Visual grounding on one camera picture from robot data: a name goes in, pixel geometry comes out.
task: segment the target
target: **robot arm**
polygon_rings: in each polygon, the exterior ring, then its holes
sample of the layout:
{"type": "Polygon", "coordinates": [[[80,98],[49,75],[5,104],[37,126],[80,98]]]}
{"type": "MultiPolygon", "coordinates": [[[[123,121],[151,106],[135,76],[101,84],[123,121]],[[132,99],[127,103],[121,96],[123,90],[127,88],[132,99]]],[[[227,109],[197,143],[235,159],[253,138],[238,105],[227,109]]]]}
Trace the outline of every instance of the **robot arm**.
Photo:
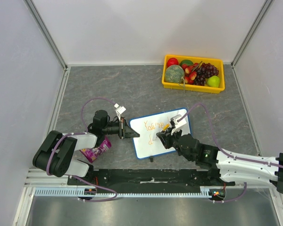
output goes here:
{"type": "MultiPolygon", "coordinates": [[[[72,159],[76,150],[94,148],[101,145],[105,135],[118,134],[121,139],[139,137],[140,135],[128,126],[124,117],[118,114],[116,121],[110,121],[108,113],[104,110],[95,112],[93,122],[88,126],[88,132],[79,135],[70,134],[58,146],[59,152],[54,153],[50,163],[50,174],[61,177],[65,174],[84,177],[90,167],[89,164],[72,159]]],[[[64,135],[58,131],[51,131],[38,152],[33,158],[33,165],[46,171],[52,154],[52,149],[64,135]]]]}
{"type": "Polygon", "coordinates": [[[194,161],[196,165],[207,169],[210,179],[247,182],[255,186],[274,185],[283,194],[283,169],[277,167],[283,166],[283,153],[276,158],[233,153],[224,149],[221,151],[216,146],[200,143],[191,134],[182,135],[180,128],[185,121],[179,121],[180,118],[181,115],[172,118],[171,127],[156,134],[166,149],[173,147],[188,161],[194,161]]]}

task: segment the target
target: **gray marble surface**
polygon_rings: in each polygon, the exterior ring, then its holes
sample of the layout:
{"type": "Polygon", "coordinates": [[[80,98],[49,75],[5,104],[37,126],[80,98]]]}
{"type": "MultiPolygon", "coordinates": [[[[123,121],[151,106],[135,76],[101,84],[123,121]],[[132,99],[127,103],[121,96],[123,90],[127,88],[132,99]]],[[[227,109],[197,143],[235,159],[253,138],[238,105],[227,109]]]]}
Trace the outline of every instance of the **gray marble surface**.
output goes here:
{"type": "MultiPolygon", "coordinates": [[[[80,119],[82,105],[92,97],[106,97],[127,109],[124,117],[140,117],[180,107],[190,108],[196,102],[207,105],[220,145],[227,150],[256,155],[257,151],[242,105],[241,97],[230,65],[224,65],[225,91],[220,94],[165,89],[161,84],[161,65],[137,66],[84,66],[72,67],[58,116],[56,130],[60,132],[84,131],[80,119]]],[[[113,118],[114,107],[107,101],[91,101],[84,110],[89,124],[94,112],[103,109],[113,118]]],[[[190,114],[193,136],[200,142],[214,145],[208,119],[203,108],[190,114]]],[[[133,141],[109,136],[111,149],[94,163],[95,168],[108,169],[188,169],[198,168],[177,153],[169,153],[149,159],[136,158],[133,141]]],[[[76,152],[75,156],[86,161],[76,152]]]]}

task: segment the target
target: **fruit basket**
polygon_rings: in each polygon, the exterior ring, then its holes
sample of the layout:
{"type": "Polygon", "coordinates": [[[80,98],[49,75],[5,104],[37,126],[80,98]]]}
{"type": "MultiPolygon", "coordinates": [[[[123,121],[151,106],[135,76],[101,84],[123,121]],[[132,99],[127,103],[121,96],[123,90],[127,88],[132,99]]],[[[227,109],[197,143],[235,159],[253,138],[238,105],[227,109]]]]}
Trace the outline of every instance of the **fruit basket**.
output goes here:
{"type": "Polygon", "coordinates": [[[206,93],[220,93],[221,91],[223,91],[225,89],[225,75],[224,75],[224,70],[223,70],[223,62],[222,62],[222,60],[219,60],[219,59],[210,59],[210,58],[201,58],[201,57],[192,57],[192,56],[166,55],[165,61],[164,61],[164,70],[163,70],[161,82],[164,85],[164,88],[167,88],[167,89],[182,89],[182,90],[185,89],[185,90],[190,90],[190,91],[198,91],[198,92],[206,92],[206,93]],[[198,63],[198,64],[201,61],[202,61],[201,64],[210,63],[218,71],[217,76],[220,79],[219,87],[210,87],[207,84],[205,84],[204,86],[195,85],[195,84],[193,84],[193,85],[185,84],[185,86],[183,87],[183,84],[167,82],[166,79],[165,79],[165,74],[166,74],[166,69],[167,69],[167,62],[171,58],[176,58],[179,63],[182,62],[183,60],[191,60],[193,63],[198,63]]]}

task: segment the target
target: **grapes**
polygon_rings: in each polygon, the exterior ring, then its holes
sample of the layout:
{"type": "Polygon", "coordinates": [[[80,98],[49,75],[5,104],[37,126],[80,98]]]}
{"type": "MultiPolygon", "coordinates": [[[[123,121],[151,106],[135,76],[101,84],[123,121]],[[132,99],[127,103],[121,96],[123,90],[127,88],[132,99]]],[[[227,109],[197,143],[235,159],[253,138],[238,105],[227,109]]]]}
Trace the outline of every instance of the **grapes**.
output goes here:
{"type": "Polygon", "coordinates": [[[197,76],[194,80],[194,85],[204,86],[204,84],[206,84],[206,79],[213,75],[218,75],[219,70],[211,63],[202,63],[202,65],[196,70],[196,73],[197,76]]]}

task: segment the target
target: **pink package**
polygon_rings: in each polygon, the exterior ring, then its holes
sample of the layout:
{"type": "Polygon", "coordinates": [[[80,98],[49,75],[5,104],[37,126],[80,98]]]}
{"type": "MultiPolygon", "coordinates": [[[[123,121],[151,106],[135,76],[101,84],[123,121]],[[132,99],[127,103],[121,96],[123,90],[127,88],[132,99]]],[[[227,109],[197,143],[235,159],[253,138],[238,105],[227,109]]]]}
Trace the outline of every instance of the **pink package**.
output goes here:
{"type": "Polygon", "coordinates": [[[107,137],[105,137],[104,141],[100,146],[96,148],[84,148],[81,149],[80,152],[88,159],[90,163],[93,163],[102,153],[106,152],[111,148],[111,143],[107,137]]]}

